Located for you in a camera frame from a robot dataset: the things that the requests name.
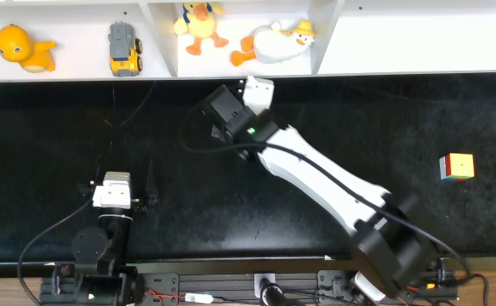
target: rubik's cube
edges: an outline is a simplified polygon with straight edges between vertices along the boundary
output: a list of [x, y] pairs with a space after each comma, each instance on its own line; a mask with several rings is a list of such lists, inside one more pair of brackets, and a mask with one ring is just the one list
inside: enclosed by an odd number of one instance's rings
[[466, 180], [475, 176], [472, 154], [450, 153], [439, 160], [442, 180]]

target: yellow cube face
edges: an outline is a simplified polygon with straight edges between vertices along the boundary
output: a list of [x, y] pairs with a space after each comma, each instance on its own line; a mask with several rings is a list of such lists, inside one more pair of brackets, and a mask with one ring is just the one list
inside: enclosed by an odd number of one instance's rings
[[468, 179], [475, 176], [475, 160], [472, 154], [450, 153], [450, 174]]

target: yellow toy truck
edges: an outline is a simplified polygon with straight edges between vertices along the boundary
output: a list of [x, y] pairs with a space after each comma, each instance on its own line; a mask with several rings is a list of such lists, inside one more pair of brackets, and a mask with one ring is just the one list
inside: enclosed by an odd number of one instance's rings
[[134, 28], [124, 22], [110, 26], [110, 68], [115, 77], [138, 76], [142, 68], [142, 42], [136, 38]]

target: black table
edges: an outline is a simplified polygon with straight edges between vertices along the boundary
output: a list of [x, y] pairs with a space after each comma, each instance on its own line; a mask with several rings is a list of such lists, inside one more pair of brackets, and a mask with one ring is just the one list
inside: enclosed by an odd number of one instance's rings
[[[226, 81], [0, 84], [0, 262], [83, 200], [96, 167], [145, 184], [154, 161], [158, 207], [135, 217], [129, 261], [162, 258], [348, 258], [340, 227], [292, 185], [234, 153], [183, 151], [187, 111]], [[340, 166], [393, 193], [419, 192], [444, 241], [465, 255], [496, 255], [496, 74], [276, 80], [272, 109]], [[206, 118], [192, 146], [219, 145]], [[442, 182], [438, 160], [475, 156], [476, 177]], [[97, 224], [88, 209], [43, 237], [26, 261], [71, 258], [71, 238]]]

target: wooden surface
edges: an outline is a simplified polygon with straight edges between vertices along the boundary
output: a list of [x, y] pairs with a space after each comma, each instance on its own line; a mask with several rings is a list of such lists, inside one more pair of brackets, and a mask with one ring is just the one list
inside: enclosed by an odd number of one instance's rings
[[[496, 271], [479, 271], [489, 281], [489, 305], [496, 306]], [[34, 294], [39, 294], [40, 279], [26, 279], [26, 284]], [[459, 301], [453, 301], [456, 306], [482, 306], [484, 285], [481, 279], [474, 279], [459, 289]], [[33, 305], [22, 290], [16, 279], [0, 279], [0, 306], [3, 305]]]

